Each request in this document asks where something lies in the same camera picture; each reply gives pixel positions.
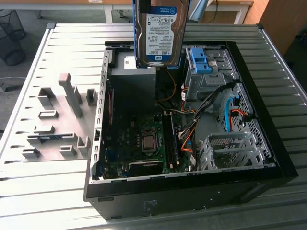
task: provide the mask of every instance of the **gray workbench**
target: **gray workbench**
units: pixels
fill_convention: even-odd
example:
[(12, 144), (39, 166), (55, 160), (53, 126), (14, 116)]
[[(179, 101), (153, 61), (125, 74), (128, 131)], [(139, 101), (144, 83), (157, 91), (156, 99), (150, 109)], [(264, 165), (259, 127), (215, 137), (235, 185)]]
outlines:
[(287, 185), (240, 206), (106, 223), (89, 203), (83, 202), (85, 159), (20, 162), (18, 146), (26, 144), (26, 133), (16, 131), (29, 132), (39, 122), (32, 119), (41, 109), (34, 101), (36, 88), (56, 84), (60, 72), (72, 75), (72, 84), (80, 93), (98, 87), (104, 42), (132, 38), (130, 24), (57, 24), (46, 30), (0, 142), (0, 228), (306, 229), (306, 94), (266, 33), (254, 25), (193, 24), (187, 26), (185, 40), (237, 42), (297, 168), (299, 177)]

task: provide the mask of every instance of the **hard drive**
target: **hard drive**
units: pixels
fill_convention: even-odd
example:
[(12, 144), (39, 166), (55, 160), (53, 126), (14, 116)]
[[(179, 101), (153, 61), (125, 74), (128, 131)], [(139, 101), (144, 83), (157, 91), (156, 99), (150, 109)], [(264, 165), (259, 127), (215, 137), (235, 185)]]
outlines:
[(136, 65), (177, 67), (190, 0), (133, 0)]

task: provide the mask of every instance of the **blue drive bay latch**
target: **blue drive bay latch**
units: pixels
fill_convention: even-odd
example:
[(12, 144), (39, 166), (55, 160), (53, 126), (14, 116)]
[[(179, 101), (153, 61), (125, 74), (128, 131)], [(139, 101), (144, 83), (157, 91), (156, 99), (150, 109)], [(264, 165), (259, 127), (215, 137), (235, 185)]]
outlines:
[(212, 69), (207, 63), (207, 56), (203, 51), (203, 48), (193, 47), (191, 48), (191, 59), (195, 66), (196, 73), (211, 73)]

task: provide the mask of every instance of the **mesh wastebasket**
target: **mesh wastebasket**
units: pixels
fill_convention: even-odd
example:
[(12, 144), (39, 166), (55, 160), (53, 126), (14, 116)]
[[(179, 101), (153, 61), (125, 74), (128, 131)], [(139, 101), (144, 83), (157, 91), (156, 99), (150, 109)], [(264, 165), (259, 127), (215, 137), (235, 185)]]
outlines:
[(14, 41), (23, 39), (26, 35), (16, 10), (0, 10), (0, 27)]
[(0, 58), (8, 65), (15, 66), (21, 63), (25, 54), (19, 41), (11, 37), (0, 27)]

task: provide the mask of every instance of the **table leg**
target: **table leg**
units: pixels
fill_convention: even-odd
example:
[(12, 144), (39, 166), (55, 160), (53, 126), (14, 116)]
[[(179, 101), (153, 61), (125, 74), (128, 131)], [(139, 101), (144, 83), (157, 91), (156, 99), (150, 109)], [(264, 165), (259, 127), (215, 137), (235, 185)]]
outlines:
[(106, 23), (113, 23), (113, 18), (112, 18), (112, 5), (104, 5), (104, 11), (106, 15)]
[(42, 10), (34, 10), (36, 18), (42, 18)]
[(238, 14), (236, 15), (236, 19), (234, 24), (243, 24), (246, 14), (248, 13), (249, 6), (242, 6)]

